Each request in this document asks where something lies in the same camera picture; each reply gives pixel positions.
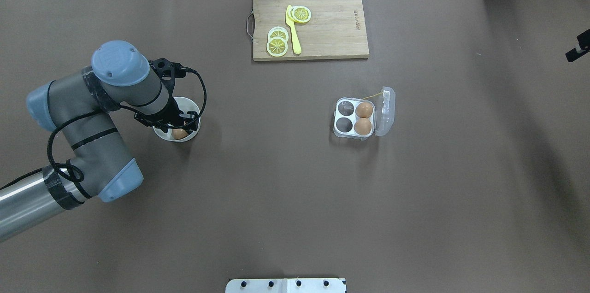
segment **lemon slice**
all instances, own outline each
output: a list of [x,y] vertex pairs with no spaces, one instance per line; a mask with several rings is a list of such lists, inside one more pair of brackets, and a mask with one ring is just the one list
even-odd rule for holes
[[272,39],[273,37],[282,37],[285,41],[289,41],[289,33],[283,27],[274,27],[268,31],[268,39]]
[[293,6],[289,16],[294,22],[306,23],[312,18],[312,12],[305,6]]
[[266,50],[272,57],[284,56],[288,48],[287,41],[282,37],[273,37],[266,43]]

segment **metal bracket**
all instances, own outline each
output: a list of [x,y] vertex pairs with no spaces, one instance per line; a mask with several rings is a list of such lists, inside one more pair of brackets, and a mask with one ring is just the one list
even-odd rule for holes
[[270,278],[230,280],[225,293],[346,293],[344,278]]

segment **black cable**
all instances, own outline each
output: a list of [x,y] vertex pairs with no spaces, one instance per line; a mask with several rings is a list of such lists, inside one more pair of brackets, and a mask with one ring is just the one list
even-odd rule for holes
[[20,177],[16,178],[16,179],[15,179],[15,180],[13,180],[12,182],[9,182],[8,184],[6,184],[6,185],[5,185],[5,186],[3,186],[2,188],[0,188],[0,190],[3,190],[4,188],[10,187],[10,186],[14,185],[15,183],[17,183],[17,182],[20,182],[22,179],[24,179],[24,178],[28,178],[28,177],[32,176],[33,174],[36,174],[36,173],[39,173],[39,172],[41,172],[42,170],[43,170],[43,168],[41,168],[41,169],[36,169],[36,170],[34,170],[34,171],[31,171],[31,172],[29,172],[29,173],[27,173],[27,174],[23,174],[22,176],[20,176]]
[[[66,121],[65,123],[62,123],[61,125],[57,126],[57,129],[55,129],[55,130],[53,130],[53,132],[51,132],[51,135],[49,136],[49,140],[47,140],[47,159],[49,159],[49,165],[51,165],[51,167],[53,168],[55,173],[59,174],[61,177],[65,178],[67,180],[70,180],[71,182],[82,182],[84,180],[84,173],[82,172],[81,169],[79,169],[75,165],[55,162],[55,159],[53,159],[53,140],[55,140],[55,136],[57,135],[57,133],[59,133],[62,129],[65,129],[65,127],[67,127],[67,125],[70,125],[70,123],[74,123],[75,121],[78,121],[78,120],[84,119],[84,118],[88,118],[90,116],[93,116],[95,114],[99,114],[101,112],[103,112],[103,111],[95,110],[95,111],[88,112],[83,115],[76,116],[76,117]],[[72,171],[74,171],[74,173],[72,175],[66,174],[63,171],[61,171],[61,169],[72,170]]]
[[203,87],[203,106],[201,107],[201,110],[199,111],[199,118],[200,118],[201,115],[203,115],[203,111],[205,110],[205,106],[207,104],[207,88],[205,88],[205,83],[203,81],[203,78],[199,74],[199,72],[195,71],[194,69],[190,69],[190,72],[199,78],[199,82],[201,83],[201,87]]

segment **white bowl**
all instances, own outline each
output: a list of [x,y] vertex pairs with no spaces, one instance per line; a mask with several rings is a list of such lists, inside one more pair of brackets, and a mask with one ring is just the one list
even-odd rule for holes
[[[184,113],[187,113],[188,111],[195,111],[197,114],[201,112],[201,109],[199,108],[199,106],[193,102],[192,100],[186,98],[186,97],[180,97],[177,96],[174,98],[175,100],[177,100],[178,103],[178,108],[183,111]],[[184,138],[181,138],[179,140],[176,140],[173,136],[172,136],[172,130],[169,129],[168,133],[164,133],[161,129],[157,129],[156,127],[153,127],[153,131],[160,137],[163,138],[166,141],[172,141],[172,142],[186,142],[192,138],[195,137],[195,135],[199,132],[199,129],[201,129],[201,120],[199,119],[199,123],[196,126],[196,131],[192,131],[192,133],[190,133],[189,135],[187,135]]]

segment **yellow knife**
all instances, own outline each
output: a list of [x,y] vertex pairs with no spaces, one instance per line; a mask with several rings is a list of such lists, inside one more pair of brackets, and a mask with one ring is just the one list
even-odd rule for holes
[[297,31],[295,31],[295,22],[289,18],[289,10],[291,10],[291,5],[287,6],[287,11],[285,12],[285,23],[289,26],[289,28],[291,28],[291,44],[293,45],[293,53],[300,54],[301,44],[299,44]]

